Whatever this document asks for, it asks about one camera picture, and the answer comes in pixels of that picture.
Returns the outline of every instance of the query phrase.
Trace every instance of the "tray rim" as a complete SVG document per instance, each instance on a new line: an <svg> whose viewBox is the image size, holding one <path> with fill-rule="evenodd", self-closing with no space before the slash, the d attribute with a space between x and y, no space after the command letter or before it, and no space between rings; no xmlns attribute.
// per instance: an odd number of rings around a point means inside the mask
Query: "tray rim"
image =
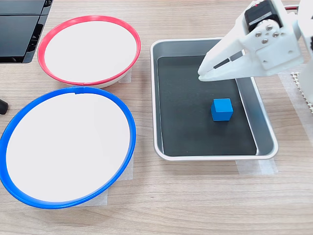
<svg viewBox="0 0 313 235"><path fill-rule="evenodd" d="M167 161L235 161L235 160L268 160L273 158L278 152L278 141L274 134L273 127L270 123L268 114L265 110L261 95L257 88L254 77L251 77L251 81L257 96L257 99L260 103L261 111L264 116L265 122L268 126L268 130L273 141L273 149L266 155L227 155L227 156L177 156L171 157L162 153L157 144L157 119L156 119L156 86L155 86L155 69L154 69L154 47L163 42L181 42L181 41L207 41L207 40L221 40L223 37L214 37L214 38L196 38L196 39L162 39L154 42L150 47L150 65L151 65L151 92L152 92L152 113L153 113L153 146L155 152L163 159Z"/></svg>

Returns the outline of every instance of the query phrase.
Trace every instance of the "white plate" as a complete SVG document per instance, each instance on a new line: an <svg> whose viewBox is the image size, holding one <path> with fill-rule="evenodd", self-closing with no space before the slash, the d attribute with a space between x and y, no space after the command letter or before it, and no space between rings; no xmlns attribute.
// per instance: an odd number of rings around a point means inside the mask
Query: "white plate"
<svg viewBox="0 0 313 235"><path fill-rule="evenodd" d="M29 205L77 205L120 176L134 142L134 120L116 96L96 88L60 89L12 119L1 138L0 178Z"/></svg>
<svg viewBox="0 0 313 235"><path fill-rule="evenodd" d="M61 82L104 87L125 75L139 52L139 36L126 22L84 16L51 30L38 48L38 61Z"/></svg>

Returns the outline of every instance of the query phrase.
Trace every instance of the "wooden table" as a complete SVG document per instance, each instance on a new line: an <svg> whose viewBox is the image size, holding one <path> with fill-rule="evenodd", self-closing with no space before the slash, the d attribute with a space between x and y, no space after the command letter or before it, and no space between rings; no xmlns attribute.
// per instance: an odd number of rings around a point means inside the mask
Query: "wooden table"
<svg viewBox="0 0 313 235"><path fill-rule="evenodd" d="M110 187L107 206L55 211L24 205L0 185L0 235L313 235L313 149L278 76L256 79L279 141L277 174L240 175L235 162L168 163L153 149L150 45L224 36L249 2L55 1L43 36L65 20L99 14L129 22L141 37L132 82L106 88L136 121L134 179ZM0 65L0 98L10 105L0 131L27 103L61 87L36 56Z"/></svg>

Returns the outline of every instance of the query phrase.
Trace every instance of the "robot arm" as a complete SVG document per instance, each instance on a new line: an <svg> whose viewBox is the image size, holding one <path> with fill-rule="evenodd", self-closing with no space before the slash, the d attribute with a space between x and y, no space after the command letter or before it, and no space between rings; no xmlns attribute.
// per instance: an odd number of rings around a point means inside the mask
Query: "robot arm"
<svg viewBox="0 0 313 235"><path fill-rule="evenodd" d="M288 14L281 0L254 0L233 29L206 54L198 70L199 80L270 76L303 63L298 40L304 37L313 56L312 16L313 0L301 0L298 16ZM231 60L232 55L243 50L242 57ZM313 72L313 61L310 63L307 73ZM310 81L313 102L313 78L302 80Z"/></svg>

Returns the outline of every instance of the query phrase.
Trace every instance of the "metal tray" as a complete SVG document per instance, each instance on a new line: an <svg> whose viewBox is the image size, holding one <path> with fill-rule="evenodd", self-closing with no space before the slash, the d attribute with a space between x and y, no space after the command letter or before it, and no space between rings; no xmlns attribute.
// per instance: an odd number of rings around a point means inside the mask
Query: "metal tray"
<svg viewBox="0 0 313 235"><path fill-rule="evenodd" d="M253 78L198 80L203 57L220 39L161 40L151 46L154 148L168 161L265 160L278 151ZM231 99L229 122L212 120L215 98Z"/></svg>

